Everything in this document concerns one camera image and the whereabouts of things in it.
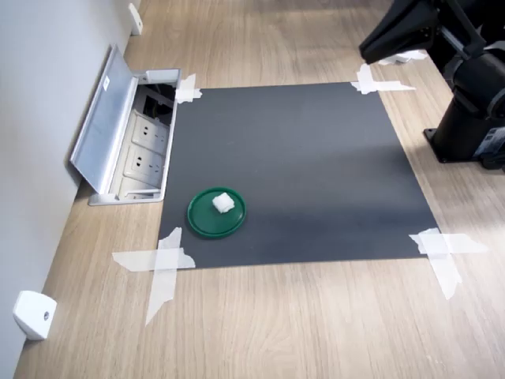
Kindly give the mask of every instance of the green plastic lid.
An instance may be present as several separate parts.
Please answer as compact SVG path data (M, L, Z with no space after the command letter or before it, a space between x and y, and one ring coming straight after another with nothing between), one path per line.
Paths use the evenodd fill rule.
M228 193L235 207L226 213L212 204L212 199ZM244 222L245 201L237 192L226 187L214 187L198 193L189 203L188 221L193 230L206 238L222 238L234 233Z

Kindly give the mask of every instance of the white sugar cube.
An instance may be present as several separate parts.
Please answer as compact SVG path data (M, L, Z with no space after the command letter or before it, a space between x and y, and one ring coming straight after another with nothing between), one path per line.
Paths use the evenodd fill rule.
M214 197L212 199L212 204L219 211L219 213L226 213L235 207L234 200L226 192L223 192L219 196Z

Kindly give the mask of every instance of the wooden desk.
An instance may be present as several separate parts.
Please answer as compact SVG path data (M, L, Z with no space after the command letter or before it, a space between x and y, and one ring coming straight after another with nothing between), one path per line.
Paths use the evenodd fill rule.
M352 81L388 3L144 0L126 58L201 88ZM425 259L207 269L179 272L144 327L152 273L110 253L154 248L161 204L90 208L83 186L44 288L58 301L49 339L27 344L17 377L504 377L505 175L436 162L421 131L451 93L432 62L372 71L417 88L381 98L441 230L493 248L455 257L451 300Z

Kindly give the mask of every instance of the masking tape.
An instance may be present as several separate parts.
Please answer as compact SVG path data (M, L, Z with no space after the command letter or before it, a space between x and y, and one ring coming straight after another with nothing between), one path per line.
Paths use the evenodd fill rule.
M407 63L411 60L414 61L422 61L426 59L428 56L425 53L421 53L419 50L407 51L405 53L395 54L391 57L381 59L379 64L382 66L386 65L394 65L396 62L398 63Z
M361 65L356 74L357 81L353 81L351 84L363 95L376 91L413 91L415 89L399 81L374 81L370 66L367 64Z
M186 79L181 80L179 88L175 90L175 99L179 104L187 101L191 103L193 99L202 97L202 92L199 88L195 88L196 74L189 75Z
M475 242L464 234L441 234L438 228L422 231L418 235L410 235L417 243L419 253L426 254L439 282L440 288L449 300L454 296L456 287L462 283L458 268L452 254L486 253L487 246Z
M195 268L195 261L184 254L181 245L182 229L176 227L170 235L158 241L157 250L112 253L113 259L131 272L154 270L145 324L156 315L165 302L174 298L177 270Z

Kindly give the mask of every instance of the electrical socket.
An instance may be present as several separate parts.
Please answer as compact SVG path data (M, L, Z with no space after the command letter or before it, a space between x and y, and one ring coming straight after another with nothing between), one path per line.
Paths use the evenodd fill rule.
M161 188L163 157L146 148L131 145L126 157L125 176Z
M137 116L132 142L153 152L165 155L168 144L168 129L163 124Z

